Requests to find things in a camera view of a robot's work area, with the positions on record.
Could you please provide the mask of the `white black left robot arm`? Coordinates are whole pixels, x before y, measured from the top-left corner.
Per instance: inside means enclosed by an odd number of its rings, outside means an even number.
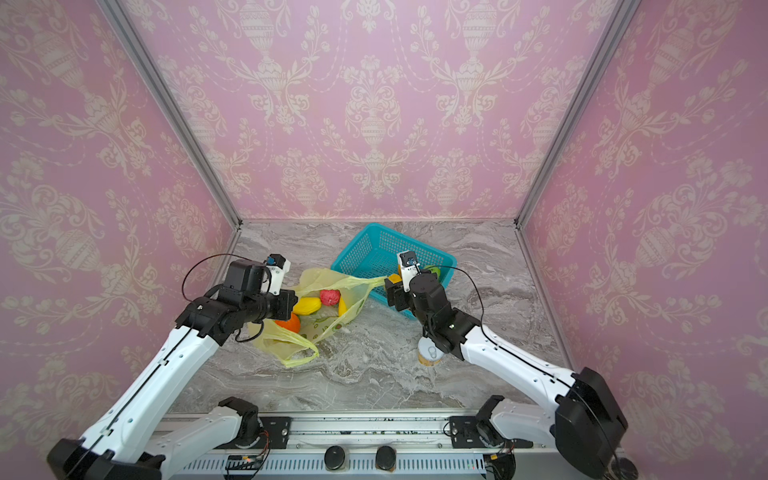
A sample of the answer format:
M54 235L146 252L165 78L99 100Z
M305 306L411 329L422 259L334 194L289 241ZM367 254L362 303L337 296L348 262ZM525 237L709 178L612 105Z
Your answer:
M247 448L269 435L256 405L236 397L155 438L156 428L196 372L250 324L290 319L298 298L282 286L291 263L235 257L224 280L190 301L167 340L126 392L77 439L59 440L47 455L58 479L169 479L212 449Z

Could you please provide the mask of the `green toy apple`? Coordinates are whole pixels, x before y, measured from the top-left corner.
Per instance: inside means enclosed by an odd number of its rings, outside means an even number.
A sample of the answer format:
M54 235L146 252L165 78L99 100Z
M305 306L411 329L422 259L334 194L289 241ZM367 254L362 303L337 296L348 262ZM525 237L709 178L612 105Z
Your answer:
M425 271L433 275L437 280L441 279L441 269L438 266L428 266Z

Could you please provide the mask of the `yellow translucent plastic bag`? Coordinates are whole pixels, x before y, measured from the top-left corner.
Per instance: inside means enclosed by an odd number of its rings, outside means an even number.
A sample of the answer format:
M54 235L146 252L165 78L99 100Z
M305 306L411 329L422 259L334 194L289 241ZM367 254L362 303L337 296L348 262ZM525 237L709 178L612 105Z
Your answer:
M384 277L357 278L328 268L305 270L292 289L298 298L317 297L321 290L335 289L341 292L349 311L338 316L337 306L322 306L313 315L299 317L301 330L292 333L266 320L264 328L252 327L255 338L249 342L259 351L275 357L286 368L294 368L312 362L319 356L319 344L346 327L362 312L375 289L384 285Z

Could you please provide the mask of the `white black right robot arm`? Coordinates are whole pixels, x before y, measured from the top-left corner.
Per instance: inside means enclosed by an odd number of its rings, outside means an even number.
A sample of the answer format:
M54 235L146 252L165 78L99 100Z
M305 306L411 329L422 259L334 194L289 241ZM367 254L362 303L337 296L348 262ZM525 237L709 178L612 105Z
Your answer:
M490 397L476 414L486 443L501 446L531 433L590 478L608 473L630 478L618 455L628 421L600 373L553 365L507 342L481 319L454 307L432 272L420 271L400 282L385 279L384 288L388 305L410 311L422 326L421 363L433 365L451 355L494 374L541 408L541 414L522 419L512 401Z

